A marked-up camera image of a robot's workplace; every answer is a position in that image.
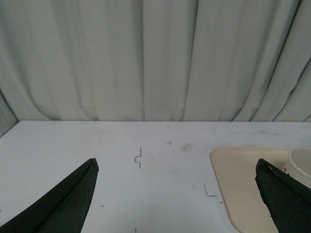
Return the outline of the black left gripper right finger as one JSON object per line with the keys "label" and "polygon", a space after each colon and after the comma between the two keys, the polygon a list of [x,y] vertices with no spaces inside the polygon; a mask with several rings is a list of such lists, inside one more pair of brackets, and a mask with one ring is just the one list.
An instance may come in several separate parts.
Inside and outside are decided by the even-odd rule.
{"label": "black left gripper right finger", "polygon": [[255,181],[280,233],[311,231],[311,189],[264,159],[256,164]]}

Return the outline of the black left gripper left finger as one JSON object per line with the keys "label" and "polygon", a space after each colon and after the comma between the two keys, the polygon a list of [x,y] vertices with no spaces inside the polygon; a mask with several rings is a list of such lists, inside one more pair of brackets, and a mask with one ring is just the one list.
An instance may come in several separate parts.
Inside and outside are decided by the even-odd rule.
{"label": "black left gripper left finger", "polygon": [[0,227],[2,233],[80,233],[99,167],[91,158],[34,204]]}

